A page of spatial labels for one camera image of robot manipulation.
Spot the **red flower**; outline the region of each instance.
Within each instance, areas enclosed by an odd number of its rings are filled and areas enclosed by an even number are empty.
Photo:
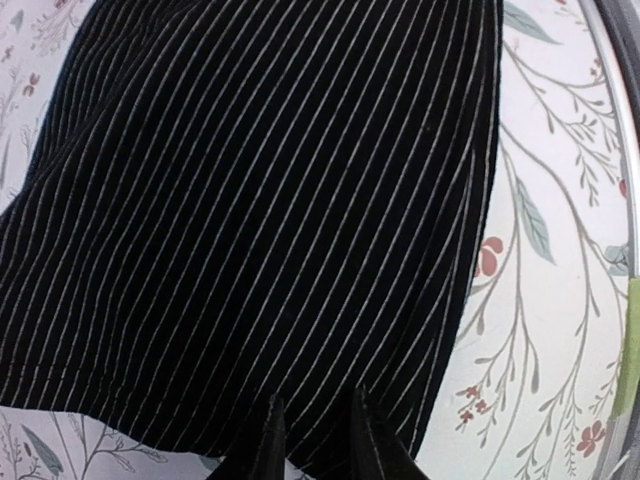
[[[578,451],[584,450],[584,458],[587,458],[596,450],[596,443],[604,438],[605,430],[602,422],[598,420],[592,427],[587,427],[582,431],[582,441],[578,444]]]
[[[478,396],[478,387],[469,387],[465,390],[467,398]]]
[[[469,410],[465,410],[464,413],[460,415],[460,418],[462,419],[462,423],[467,424],[471,420],[473,420],[473,413],[471,413]]]
[[[498,270],[498,257],[496,254],[502,253],[504,245],[498,237],[489,237],[482,245],[480,245],[480,253],[478,254],[478,266],[476,267],[475,276],[479,277],[484,274],[488,277],[496,273]]]
[[[478,413],[484,413],[487,410],[487,402],[485,402],[484,400],[480,400],[478,403],[476,403],[476,411]]]

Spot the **floral wallpaper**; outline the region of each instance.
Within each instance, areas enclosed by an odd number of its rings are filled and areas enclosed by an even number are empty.
[[[0,0],[0,211],[21,188],[92,3]],[[418,463],[434,480],[588,479],[626,309],[615,112],[578,0],[505,0],[504,24],[491,212]],[[197,480],[217,464],[155,451],[81,415],[0,408],[1,480]],[[291,466],[287,475],[310,480]]]
[[[504,24],[486,238],[419,462],[435,479],[588,479],[626,310],[615,112],[578,1],[506,1]]]

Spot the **green leaf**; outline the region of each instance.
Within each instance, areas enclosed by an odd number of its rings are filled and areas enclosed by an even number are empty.
[[[506,0],[504,2],[504,24],[535,39],[560,45],[559,42],[547,35],[547,32],[527,12]]]
[[[626,277],[629,275],[629,245],[611,246],[604,251],[604,258],[611,265],[611,275]]]
[[[167,463],[169,460],[157,450],[151,450],[150,448],[139,448],[139,452],[144,453],[149,459],[156,463]]]
[[[42,463],[44,463],[45,467],[47,467],[47,469],[56,477],[64,472],[60,459],[55,453],[53,453],[49,446],[24,425],[22,425],[22,429],[27,437],[29,437],[33,448],[40,457],[40,460],[42,460]]]
[[[542,215],[540,215],[540,210],[538,210],[538,207],[529,196],[527,187],[525,187],[519,178],[516,179],[516,196],[518,212],[522,217],[524,231],[527,234],[531,246],[538,255],[555,264],[549,245],[547,222],[545,222]]]
[[[219,458],[211,458],[211,457],[203,457],[203,456],[200,456],[199,458],[202,465],[204,465],[204,468],[206,468],[210,472],[218,468],[218,465],[220,465],[222,461]]]

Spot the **pinstripe fabric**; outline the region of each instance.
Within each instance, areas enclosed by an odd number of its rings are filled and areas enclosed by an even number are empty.
[[[500,0],[109,0],[0,218],[0,401],[223,454],[283,399],[348,473],[364,385],[411,454],[475,267]]]

